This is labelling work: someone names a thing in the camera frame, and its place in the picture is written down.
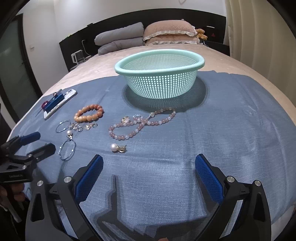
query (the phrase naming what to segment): beige curtain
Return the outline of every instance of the beige curtain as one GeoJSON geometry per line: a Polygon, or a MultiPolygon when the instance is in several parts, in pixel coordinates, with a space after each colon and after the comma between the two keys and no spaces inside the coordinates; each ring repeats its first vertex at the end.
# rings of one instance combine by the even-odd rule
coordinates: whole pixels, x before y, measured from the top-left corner
{"type": "Polygon", "coordinates": [[[296,39],[267,0],[225,0],[230,56],[277,86],[296,106],[296,39]]]}

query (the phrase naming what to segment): teddy bear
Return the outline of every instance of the teddy bear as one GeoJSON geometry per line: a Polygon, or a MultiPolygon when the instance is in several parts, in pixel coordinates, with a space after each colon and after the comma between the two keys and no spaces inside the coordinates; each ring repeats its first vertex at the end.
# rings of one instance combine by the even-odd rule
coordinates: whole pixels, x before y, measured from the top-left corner
{"type": "Polygon", "coordinates": [[[205,31],[203,29],[201,29],[201,28],[196,29],[196,32],[197,32],[197,37],[198,38],[200,38],[200,39],[202,39],[204,41],[207,40],[207,36],[204,35],[205,31]]]}

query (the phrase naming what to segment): glass door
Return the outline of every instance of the glass door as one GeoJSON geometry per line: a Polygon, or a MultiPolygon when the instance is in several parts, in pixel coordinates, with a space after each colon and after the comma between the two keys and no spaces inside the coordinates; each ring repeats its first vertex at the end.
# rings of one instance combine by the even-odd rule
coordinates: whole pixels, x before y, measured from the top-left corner
{"type": "Polygon", "coordinates": [[[0,39],[0,96],[17,123],[42,95],[25,50],[22,15],[0,39]]]}

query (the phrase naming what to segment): silver bolt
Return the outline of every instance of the silver bolt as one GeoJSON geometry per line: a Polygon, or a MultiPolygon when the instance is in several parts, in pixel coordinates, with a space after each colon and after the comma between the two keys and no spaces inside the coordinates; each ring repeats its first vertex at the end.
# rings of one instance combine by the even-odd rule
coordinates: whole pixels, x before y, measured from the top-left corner
{"type": "Polygon", "coordinates": [[[43,185],[43,181],[41,180],[41,181],[39,181],[39,182],[37,182],[37,186],[42,186],[43,185]]]}
{"type": "Polygon", "coordinates": [[[227,177],[227,181],[229,181],[230,183],[233,183],[234,182],[234,177],[232,177],[232,176],[229,176],[229,177],[227,177]]]}
{"type": "Polygon", "coordinates": [[[64,182],[66,182],[66,183],[70,182],[71,180],[72,180],[71,177],[65,177],[65,178],[64,178],[64,182]]]}
{"type": "Polygon", "coordinates": [[[256,181],[255,181],[255,185],[258,186],[258,187],[260,187],[260,186],[261,186],[261,182],[258,181],[258,180],[256,180],[256,181]]]}

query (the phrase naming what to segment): jewelry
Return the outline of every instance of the jewelry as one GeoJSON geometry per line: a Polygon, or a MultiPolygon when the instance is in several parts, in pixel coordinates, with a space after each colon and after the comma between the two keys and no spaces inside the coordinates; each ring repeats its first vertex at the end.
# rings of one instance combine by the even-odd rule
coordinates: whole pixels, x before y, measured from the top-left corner
{"type": "Polygon", "coordinates": [[[87,124],[87,125],[85,125],[85,129],[86,129],[86,130],[89,130],[91,127],[97,127],[97,126],[98,126],[97,123],[87,124]]]}
{"type": "Polygon", "coordinates": [[[58,124],[58,126],[56,127],[56,133],[61,133],[64,130],[67,130],[68,128],[70,128],[70,130],[74,129],[74,131],[79,131],[79,132],[83,131],[83,127],[80,126],[78,123],[74,124],[74,123],[71,123],[70,120],[64,120],[64,121],[60,122],[58,124]],[[67,127],[65,127],[64,129],[62,129],[61,131],[57,131],[58,127],[65,122],[69,122],[70,124],[67,127]]]}
{"type": "Polygon", "coordinates": [[[119,146],[119,145],[113,143],[113,144],[111,144],[111,151],[113,151],[113,152],[119,151],[120,153],[124,153],[126,151],[126,145],[119,146]]]}
{"type": "Polygon", "coordinates": [[[62,161],[68,161],[68,160],[71,159],[72,155],[74,155],[75,147],[76,147],[76,143],[75,143],[75,141],[72,139],[72,135],[73,135],[72,131],[71,131],[71,130],[68,130],[68,131],[67,131],[67,138],[68,138],[68,140],[66,140],[66,141],[65,141],[65,142],[59,147],[59,158],[60,158],[62,161]],[[70,153],[70,155],[67,156],[66,158],[62,158],[61,151],[62,151],[64,145],[65,145],[67,142],[70,142],[70,141],[73,141],[73,143],[74,143],[73,148],[72,148],[72,150],[71,150],[71,153],[70,153]]]}
{"type": "Polygon", "coordinates": [[[104,113],[104,109],[102,108],[101,105],[98,104],[91,104],[88,106],[83,107],[81,110],[77,111],[77,113],[74,116],[74,120],[76,122],[86,122],[86,121],[91,121],[91,120],[97,120],[98,118],[102,117],[104,113]],[[97,110],[98,112],[93,115],[82,115],[83,113],[90,111],[90,110],[97,110]]]}
{"type": "Polygon", "coordinates": [[[148,118],[143,118],[141,115],[134,115],[133,116],[133,120],[131,121],[130,118],[128,116],[125,116],[122,120],[121,123],[118,124],[114,124],[112,126],[110,126],[109,128],[109,135],[111,137],[113,137],[114,139],[118,139],[118,140],[127,140],[129,138],[132,138],[133,136],[135,136],[144,126],[145,124],[149,125],[149,126],[158,126],[158,125],[162,125],[168,121],[170,121],[174,116],[176,115],[176,111],[173,108],[162,108],[160,110],[157,110],[155,112],[151,112],[150,115],[148,116],[148,118]],[[157,114],[160,114],[166,110],[172,110],[173,112],[165,119],[162,119],[160,121],[150,121],[149,119],[154,117],[157,114]],[[113,130],[116,127],[123,127],[123,126],[132,126],[132,125],[136,125],[139,124],[139,126],[132,131],[130,134],[126,135],[126,136],[116,136],[113,133],[113,130]]]}

